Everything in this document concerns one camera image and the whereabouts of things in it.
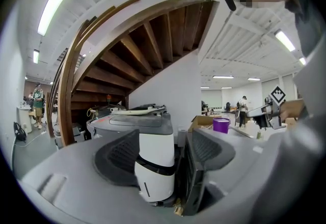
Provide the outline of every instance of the purple container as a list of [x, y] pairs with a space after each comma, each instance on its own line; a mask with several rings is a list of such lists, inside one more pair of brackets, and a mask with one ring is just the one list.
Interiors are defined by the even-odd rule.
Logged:
[[222, 118], [222, 117], [214, 118], [213, 130], [217, 132], [228, 133], [230, 123], [231, 123], [230, 119], [228, 118]]

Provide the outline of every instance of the person standing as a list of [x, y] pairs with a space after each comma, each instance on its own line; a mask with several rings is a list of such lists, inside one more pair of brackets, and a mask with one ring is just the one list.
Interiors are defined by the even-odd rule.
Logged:
[[41, 84], [39, 82], [36, 83], [36, 88], [33, 92], [33, 99], [33, 110], [35, 110], [36, 118], [36, 124], [34, 126], [42, 129], [43, 90], [41, 89]]
[[243, 125], [243, 128], [245, 128], [246, 127], [246, 111], [248, 111], [247, 97], [243, 96], [239, 103], [240, 103], [240, 125], [239, 125], [239, 127], [241, 128]]

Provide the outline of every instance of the black pants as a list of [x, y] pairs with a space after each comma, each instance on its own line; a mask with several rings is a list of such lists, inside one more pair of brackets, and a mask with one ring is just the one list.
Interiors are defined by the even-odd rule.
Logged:
[[246, 125], [245, 118], [246, 118], [246, 112], [240, 112], [240, 127], [242, 124]]

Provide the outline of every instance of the white table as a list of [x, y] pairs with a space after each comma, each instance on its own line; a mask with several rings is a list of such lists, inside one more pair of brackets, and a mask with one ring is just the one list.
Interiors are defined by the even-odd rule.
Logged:
[[31, 121], [29, 117], [29, 111], [31, 110], [31, 107], [29, 105], [23, 105], [22, 107], [18, 106], [17, 109], [21, 127], [27, 133], [30, 133], [32, 131]]

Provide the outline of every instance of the black bag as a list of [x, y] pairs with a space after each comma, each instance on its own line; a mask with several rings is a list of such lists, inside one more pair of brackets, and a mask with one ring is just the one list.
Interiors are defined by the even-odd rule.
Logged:
[[15, 131], [17, 140], [26, 143], [26, 133], [25, 133], [24, 129], [22, 129], [20, 124], [14, 122], [14, 131]]

